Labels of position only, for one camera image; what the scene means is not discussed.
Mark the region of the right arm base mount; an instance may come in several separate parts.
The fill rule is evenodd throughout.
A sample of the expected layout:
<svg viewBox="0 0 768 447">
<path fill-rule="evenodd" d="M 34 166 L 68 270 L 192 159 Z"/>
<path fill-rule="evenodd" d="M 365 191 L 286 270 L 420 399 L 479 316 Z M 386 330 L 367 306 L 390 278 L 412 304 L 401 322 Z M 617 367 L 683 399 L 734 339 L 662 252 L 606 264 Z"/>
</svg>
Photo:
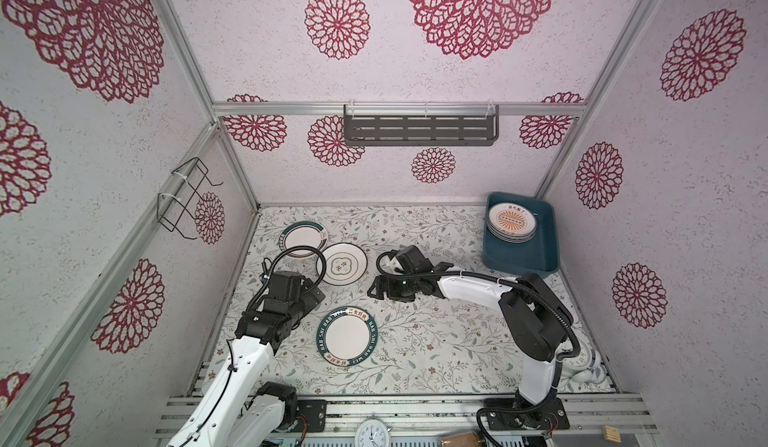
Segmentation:
<svg viewBox="0 0 768 447">
<path fill-rule="evenodd" d="M 493 431 L 555 431 L 571 427 L 563 402 L 557 396 L 550 396 L 539 404 L 532 404 L 520 395 L 487 398 L 478 414 Z"/>
</svg>

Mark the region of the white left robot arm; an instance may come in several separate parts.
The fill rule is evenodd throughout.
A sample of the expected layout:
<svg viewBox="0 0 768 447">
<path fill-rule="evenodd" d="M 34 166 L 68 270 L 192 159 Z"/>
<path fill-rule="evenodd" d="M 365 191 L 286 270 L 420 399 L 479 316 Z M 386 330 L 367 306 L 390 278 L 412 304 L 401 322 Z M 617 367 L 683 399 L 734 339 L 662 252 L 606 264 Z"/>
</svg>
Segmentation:
<svg viewBox="0 0 768 447">
<path fill-rule="evenodd" d="M 202 400 L 171 438 L 171 446 L 258 446 L 294 425 L 293 387 L 268 382 L 249 395 L 281 344 L 325 299 L 319 282 L 278 271 L 243 310 L 222 368 Z"/>
</svg>

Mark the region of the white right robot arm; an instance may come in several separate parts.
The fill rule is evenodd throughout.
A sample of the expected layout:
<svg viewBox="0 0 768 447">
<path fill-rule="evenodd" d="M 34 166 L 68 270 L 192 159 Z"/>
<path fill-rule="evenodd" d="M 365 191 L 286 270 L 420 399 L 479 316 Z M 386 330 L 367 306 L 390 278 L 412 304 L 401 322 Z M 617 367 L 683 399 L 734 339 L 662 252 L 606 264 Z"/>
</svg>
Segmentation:
<svg viewBox="0 0 768 447">
<path fill-rule="evenodd" d="M 564 362 L 581 353 L 572 314 L 535 273 L 504 279 L 452 263 L 434 264 L 414 245 L 380 254 L 375 267 L 370 298 L 410 303 L 422 294 L 469 302 L 503 317 L 524 356 L 517 395 L 527 411 L 556 397 Z"/>
</svg>

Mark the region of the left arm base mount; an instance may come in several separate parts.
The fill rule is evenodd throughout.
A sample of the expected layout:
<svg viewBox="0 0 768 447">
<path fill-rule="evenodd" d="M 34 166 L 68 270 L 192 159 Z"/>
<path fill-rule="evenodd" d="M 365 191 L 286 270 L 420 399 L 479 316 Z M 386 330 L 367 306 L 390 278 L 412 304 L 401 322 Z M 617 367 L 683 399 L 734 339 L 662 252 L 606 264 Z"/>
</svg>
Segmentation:
<svg viewBox="0 0 768 447">
<path fill-rule="evenodd" d="M 325 431 L 328 401 L 289 399 L 283 401 L 283 418 L 274 433 L 321 433 Z"/>
</svg>

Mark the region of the orange sunburst plate back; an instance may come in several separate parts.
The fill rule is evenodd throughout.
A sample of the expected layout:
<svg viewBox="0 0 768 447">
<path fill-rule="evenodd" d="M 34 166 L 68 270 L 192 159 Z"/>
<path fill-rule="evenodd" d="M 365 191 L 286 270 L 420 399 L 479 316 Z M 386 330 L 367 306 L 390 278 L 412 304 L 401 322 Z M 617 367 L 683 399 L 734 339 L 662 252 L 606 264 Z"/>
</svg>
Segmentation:
<svg viewBox="0 0 768 447">
<path fill-rule="evenodd" d="M 523 240 L 532 237 L 537 230 L 535 215 L 516 203 L 498 203 L 487 212 L 487 225 L 492 232 L 503 238 Z"/>
</svg>

